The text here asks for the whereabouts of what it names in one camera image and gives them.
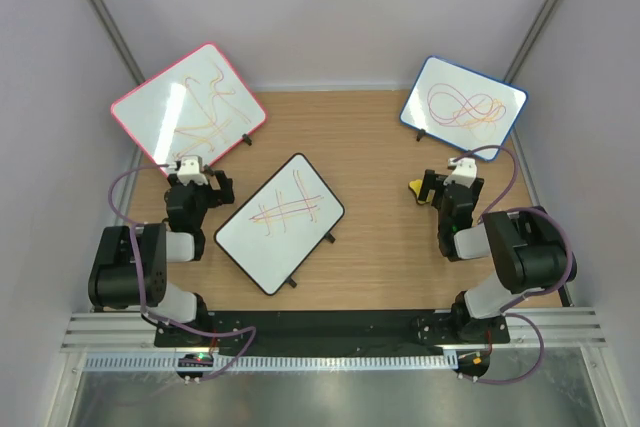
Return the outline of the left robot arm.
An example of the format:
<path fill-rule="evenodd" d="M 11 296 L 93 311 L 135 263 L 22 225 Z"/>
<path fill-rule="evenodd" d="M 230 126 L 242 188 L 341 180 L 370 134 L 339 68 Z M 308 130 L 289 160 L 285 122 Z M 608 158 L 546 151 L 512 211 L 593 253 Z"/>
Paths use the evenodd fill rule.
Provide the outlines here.
<path fill-rule="evenodd" d="M 156 328 L 158 346 L 204 345 L 214 331 L 201 295 L 168 279 L 170 263 L 201 259 L 202 225 L 211 209 L 235 202 L 233 179 L 207 168 L 194 177 L 171 174 L 164 194 L 166 218 L 159 223 L 103 230 L 88 280 L 88 296 L 98 310 L 137 306 Z"/>

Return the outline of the yellow black whiteboard eraser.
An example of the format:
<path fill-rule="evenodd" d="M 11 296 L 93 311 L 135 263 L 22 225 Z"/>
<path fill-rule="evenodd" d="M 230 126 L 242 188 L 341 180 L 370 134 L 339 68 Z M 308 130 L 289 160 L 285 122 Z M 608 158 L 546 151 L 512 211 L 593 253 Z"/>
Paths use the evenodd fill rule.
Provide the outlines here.
<path fill-rule="evenodd" d="M 408 188 L 414 194 L 416 203 L 418 205 L 425 205 L 426 203 L 428 203 L 430 188 L 425 185 L 423 180 L 416 179 L 410 181 L 408 184 Z"/>

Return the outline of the blue framed whiteboard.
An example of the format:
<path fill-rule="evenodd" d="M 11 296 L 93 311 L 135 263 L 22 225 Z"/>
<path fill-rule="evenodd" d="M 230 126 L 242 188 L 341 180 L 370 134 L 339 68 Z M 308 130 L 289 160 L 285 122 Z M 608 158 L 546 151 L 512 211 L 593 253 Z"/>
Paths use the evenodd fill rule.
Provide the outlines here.
<path fill-rule="evenodd" d="M 438 56 L 429 56 L 399 113 L 417 136 L 461 151 L 481 147 L 475 156 L 491 162 L 499 155 L 528 92 Z"/>

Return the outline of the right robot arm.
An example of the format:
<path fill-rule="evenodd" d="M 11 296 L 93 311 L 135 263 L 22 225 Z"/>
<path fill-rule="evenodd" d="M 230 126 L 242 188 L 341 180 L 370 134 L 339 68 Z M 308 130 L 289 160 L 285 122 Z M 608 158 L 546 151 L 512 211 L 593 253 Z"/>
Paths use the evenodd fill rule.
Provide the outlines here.
<path fill-rule="evenodd" d="M 427 169 L 409 183 L 416 203 L 437 211 L 437 243 L 451 262 L 489 258 L 494 272 L 460 292 L 447 317 L 423 326 L 459 343 L 491 340 L 506 311 L 531 296 L 557 291 L 577 274 L 577 262 L 560 228 L 544 208 L 473 214 L 484 180 L 456 168 L 450 175 Z"/>

